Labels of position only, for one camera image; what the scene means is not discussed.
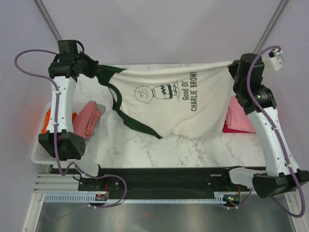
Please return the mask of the cream and green Charlie Brown shirt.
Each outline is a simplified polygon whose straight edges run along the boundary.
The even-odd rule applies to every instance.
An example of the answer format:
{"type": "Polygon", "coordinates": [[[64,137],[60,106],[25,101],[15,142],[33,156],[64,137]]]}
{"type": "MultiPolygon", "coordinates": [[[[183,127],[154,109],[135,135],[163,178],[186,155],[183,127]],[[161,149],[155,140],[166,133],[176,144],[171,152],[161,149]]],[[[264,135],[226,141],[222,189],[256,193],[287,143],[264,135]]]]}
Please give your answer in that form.
{"type": "Polygon", "coordinates": [[[132,130],[158,139],[222,132],[232,91],[227,62],[144,71],[99,65],[96,76],[132,130]]]}

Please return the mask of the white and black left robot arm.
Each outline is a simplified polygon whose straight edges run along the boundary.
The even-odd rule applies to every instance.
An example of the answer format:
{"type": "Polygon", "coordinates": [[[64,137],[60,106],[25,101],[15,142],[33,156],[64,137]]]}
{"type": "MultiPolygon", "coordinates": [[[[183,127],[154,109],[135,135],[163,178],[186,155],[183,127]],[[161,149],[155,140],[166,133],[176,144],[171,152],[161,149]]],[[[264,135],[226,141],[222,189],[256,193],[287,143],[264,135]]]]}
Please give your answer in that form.
{"type": "Polygon", "coordinates": [[[52,85],[51,113],[46,133],[39,134],[39,144],[56,160],[61,175],[66,175],[74,167],[84,177],[89,177],[89,185],[101,190],[106,178],[98,174],[99,167],[92,161],[82,160],[85,154],[85,139],[73,129],[73,95],[79,75],[93,78],[98,69],[98,61],[79,51],[82,44],[77,40],[58,41],[59,53],[48,68],[52,85]]]}

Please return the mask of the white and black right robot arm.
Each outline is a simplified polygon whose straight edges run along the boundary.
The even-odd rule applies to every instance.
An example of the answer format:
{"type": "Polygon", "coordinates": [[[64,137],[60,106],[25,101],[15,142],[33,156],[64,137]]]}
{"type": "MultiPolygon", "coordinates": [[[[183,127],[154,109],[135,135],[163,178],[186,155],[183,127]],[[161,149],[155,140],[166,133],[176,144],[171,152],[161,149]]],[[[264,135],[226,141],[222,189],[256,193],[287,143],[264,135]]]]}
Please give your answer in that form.
{"type": "Polygon", "coordinates": [[[284,137],[278,138],[276,132],[281,132],[278,110],[272,91],[262,84],[265,68],[272,61],[280,68],[279,57],[258,58],[256,54],[243,54],[239,60],[228,66],[234,79],[233,91],[245,115],[254,126],[264,158],[265,171],[248,168],[231,168],[227,175],[221,178],[222,187],[233,190],[237,185],[251,187],[261,198],[276,196],[296,190],[296,181],[304,185],[309,181],[309,173],[301,170],[289,151],[284,137]]]}

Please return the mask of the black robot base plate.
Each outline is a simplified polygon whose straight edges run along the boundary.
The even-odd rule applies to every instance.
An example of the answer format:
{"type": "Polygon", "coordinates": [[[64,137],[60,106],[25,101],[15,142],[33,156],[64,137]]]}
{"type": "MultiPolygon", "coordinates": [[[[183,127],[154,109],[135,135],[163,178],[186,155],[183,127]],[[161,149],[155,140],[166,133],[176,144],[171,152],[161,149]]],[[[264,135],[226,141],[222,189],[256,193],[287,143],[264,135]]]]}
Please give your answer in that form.
{"type": "Polygon", "coordinates": [[[81,178],[79,191],[104,191],[115,198],[209,197],[215,192],[249,191],[235,185],[227,168],[101,168],[104,179],[81,178]]]}

